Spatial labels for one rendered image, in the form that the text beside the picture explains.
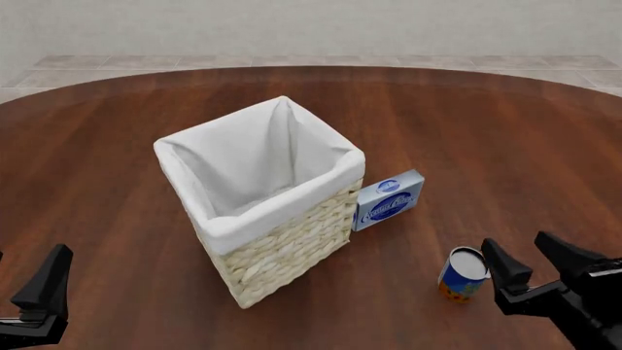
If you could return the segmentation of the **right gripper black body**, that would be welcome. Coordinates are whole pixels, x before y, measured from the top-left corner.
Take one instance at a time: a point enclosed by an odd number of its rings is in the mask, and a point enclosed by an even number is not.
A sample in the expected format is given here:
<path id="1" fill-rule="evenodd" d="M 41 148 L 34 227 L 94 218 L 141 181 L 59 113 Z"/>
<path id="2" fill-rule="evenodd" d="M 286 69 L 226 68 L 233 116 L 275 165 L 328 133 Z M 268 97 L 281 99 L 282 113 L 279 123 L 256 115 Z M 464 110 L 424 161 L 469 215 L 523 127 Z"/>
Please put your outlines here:
<path id="1" fill-rule="evenodd" d="M 575 293 L 557 279 L 525 293 L 497 291 L 495 303 L 505 315 L 551 321 L 575 350 L 622 350 L 622 259 L 607 259 L 589 270 L 608 279 L 608 289 Z"/>

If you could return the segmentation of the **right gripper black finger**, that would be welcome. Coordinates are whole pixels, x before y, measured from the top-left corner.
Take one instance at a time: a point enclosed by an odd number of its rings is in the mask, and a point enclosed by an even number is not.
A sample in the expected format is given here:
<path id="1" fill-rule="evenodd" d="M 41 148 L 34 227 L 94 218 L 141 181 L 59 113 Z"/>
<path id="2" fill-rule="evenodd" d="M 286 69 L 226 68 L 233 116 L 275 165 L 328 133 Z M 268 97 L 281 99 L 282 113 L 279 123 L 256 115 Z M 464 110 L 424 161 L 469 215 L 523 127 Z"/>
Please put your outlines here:
<path id="1" fill-rule="evenodd" d="M 481 244 L 481 252 L 491 272 L 493 285 L 497 291 L 508 293 L 525 293 L 529 290 L 529 282 L 533 270 L 518 262 L 505 252 L 493 238 L 485 238 Z"/>
<path id="2" fill-rule="evenodd" d="M 608 279 L 590 276 L 589 269 L 607 261 L 606 256 L 577 247 L 551 232 L 540 231 L 535 245 L 558 271 L 560 281 L 575 293 L 596 293 L 608 289 Z"/>

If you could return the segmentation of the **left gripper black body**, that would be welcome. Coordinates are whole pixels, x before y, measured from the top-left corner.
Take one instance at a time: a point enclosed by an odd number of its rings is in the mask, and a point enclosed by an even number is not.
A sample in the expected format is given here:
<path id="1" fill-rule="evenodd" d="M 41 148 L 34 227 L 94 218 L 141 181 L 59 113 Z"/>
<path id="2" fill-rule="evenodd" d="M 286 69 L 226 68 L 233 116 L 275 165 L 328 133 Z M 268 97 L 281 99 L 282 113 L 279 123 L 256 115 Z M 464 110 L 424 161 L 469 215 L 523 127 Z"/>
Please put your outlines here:
<path id="1" fill-rule="evenodd" d="M 42 321 L 0 318 L 0 345 L 55 345 L 60 342 L 68 322 L 58 315 Z"/>

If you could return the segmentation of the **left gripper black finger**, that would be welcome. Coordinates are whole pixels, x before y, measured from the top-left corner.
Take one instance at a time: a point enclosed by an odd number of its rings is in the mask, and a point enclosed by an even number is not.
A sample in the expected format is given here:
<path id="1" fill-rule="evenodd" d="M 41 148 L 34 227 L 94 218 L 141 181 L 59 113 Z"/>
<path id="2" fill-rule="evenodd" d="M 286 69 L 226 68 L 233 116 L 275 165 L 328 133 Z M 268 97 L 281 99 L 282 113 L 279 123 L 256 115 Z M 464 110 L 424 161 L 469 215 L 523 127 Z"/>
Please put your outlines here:
<path id="1" fill-rule="evenodd" d="M 39 270 L 12 298 L 21 321 L 43 321 L 57 316 L 69 320 L 67 288 L 73 252 L 65 244 L 56 244 Z"/>

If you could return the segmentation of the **alphabet soup tin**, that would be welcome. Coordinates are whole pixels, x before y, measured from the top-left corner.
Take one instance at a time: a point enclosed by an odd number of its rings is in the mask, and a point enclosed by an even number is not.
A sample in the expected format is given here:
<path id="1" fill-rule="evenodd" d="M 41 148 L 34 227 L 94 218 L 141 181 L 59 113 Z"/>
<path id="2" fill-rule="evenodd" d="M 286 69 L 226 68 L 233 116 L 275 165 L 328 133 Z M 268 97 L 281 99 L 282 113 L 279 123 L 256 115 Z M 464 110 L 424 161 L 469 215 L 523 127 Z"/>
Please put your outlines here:
<path id="1" fill-rule="evenodd" d="M 490 278 L 490 270 L 480 251 L 471 247 L 456 247 L 446 259 L 437 286 L 448 299 L 467 303 Z"/>

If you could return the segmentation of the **woven basket with white liner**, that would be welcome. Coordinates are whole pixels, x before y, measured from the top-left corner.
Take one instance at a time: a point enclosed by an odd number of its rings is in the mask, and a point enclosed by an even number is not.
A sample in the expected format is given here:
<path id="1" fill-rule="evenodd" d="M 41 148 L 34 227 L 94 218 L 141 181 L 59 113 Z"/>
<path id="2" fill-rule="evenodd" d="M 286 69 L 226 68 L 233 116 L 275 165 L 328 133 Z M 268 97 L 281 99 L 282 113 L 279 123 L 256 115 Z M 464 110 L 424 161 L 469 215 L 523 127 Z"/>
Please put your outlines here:
<path id="1" fill-rule="evenodd" d="M 287 96 L 164 136 L 154 151 L 241 308 L 349 241 L 364 153 Z"/>

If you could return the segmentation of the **blue and white food box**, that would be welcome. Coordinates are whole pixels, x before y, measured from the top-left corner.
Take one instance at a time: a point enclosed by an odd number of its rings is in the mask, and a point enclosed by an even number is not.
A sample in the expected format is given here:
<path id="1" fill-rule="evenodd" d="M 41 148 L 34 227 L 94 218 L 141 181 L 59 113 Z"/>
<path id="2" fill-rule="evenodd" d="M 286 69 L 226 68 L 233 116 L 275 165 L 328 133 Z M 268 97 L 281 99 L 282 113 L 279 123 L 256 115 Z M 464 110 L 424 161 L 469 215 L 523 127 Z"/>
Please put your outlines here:
<path id="1" fill-rule="evenodd" d="M 359 192 L 352 231 L 358 232 L 414 207 L 425 177 L 415 169 L 367 186 Z"/>

